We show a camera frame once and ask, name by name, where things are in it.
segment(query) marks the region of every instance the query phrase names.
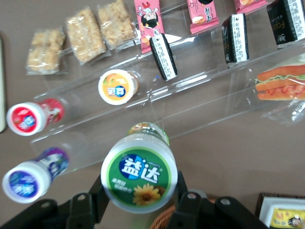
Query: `cartoon character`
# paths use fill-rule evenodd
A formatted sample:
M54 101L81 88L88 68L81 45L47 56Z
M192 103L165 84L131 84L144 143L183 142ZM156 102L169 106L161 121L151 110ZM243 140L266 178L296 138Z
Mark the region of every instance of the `cartoon character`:
M142 3L142 6L139 7L138 15L141 16L141 22L145 28L152 29L159 25L157 11L158 8L153 10L150 8L149 2Z
M297 228L297 227L299 227L300 225L302 225L302 221L301 221L301 218L300 218L300 217L295 216L295 217L293 217L292 219L290 219L290 220L288 221L288 224L289 224L291 227Z

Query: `snack package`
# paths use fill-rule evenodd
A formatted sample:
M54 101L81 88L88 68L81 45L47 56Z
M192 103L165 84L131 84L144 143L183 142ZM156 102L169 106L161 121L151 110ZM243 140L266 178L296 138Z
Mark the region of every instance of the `snack package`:
M302 229L305 211L274 208L270 226L273 228Z
M277 45L305 38L305 15L302 0L275 0L267 6Z
M264 5L267 5L266 0L234 0L237 13L249 13Z
M27 75L58 73L64 39L61 28L36 31L28 54Z
M150 40L153 57L156 61L161 77L168 81L177 76L177 68L173 60L173 53L165 35L155 35Z
M137 32L122 0L98 7L101 32L110 50L137 38Z
M214 1L209 4L203 4L202 2L202 0L187 0L187 5L189 7L192 20L192 34L204 31L219 24Z
M164 33L159 0L134 0L141 33L142 53L149 52L150 38Z
M258 74L260 100L305 100L305 53Z
M90 8L85 8L67 19L66 26L74 55L80 64L85 64L107 51Z
M222 24L224 55L227 64L249 59L245 14L233 14Z

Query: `clear acrylic shelf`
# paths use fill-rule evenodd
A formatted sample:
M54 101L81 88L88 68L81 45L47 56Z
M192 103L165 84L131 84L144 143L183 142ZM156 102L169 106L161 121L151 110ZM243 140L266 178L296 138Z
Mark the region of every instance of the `clear acrylic shelf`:
M188 15L184 6L176 9L178 14ZM268 20L265 8L246 16L250 60L232 68L225 63L219 25L171 44L178 77L168 82L160 77L150 52L36 96L35 101L50 97L62 101L67 114L32 141L33 149L37 154L54 146L66 150L71 159L67 173L103 161L112 146L139 122L154 122L173 139L245 112L269 111L279 102L257 99L257 74L304 53L305 45L294 42L277 50ZM266 28L259 32L257 26L262 24ZM140 75L137 94L124 105L109 105L98 93L99 77L109 69Z

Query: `bottle cap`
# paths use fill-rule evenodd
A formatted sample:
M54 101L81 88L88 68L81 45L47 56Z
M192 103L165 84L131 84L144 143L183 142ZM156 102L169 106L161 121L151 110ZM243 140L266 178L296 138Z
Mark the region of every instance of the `bottle cap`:
M127 71L116 69L107 71L100 77L98 89L105 102L122 105L135 94L138 83Z
M31 102L12 106L7 112L6 121L10 129L21 136L38 133L47 125L43 108Z
M22 204L37 200L46 193L50 185L50 173L34 161L19 164L7 172L2 180L4 193Z
M101 181L109 199L128 212L143 214L172 197L178 173L168 145L153 135L132 134L106 156Z

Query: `black package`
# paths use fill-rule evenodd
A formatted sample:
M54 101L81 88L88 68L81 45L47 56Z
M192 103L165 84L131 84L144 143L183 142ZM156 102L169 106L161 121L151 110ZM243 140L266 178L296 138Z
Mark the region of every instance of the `black package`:
M177 76L177 68L173 60L173 53L165 35L159 34L150 38L150 47L157 63L161 77L168 81Z
M222 24L226 63L238 63L249 59L246 18L244 13L233 14Z
M275 0L267 6L267 12L277 45L305 37L302 0Z

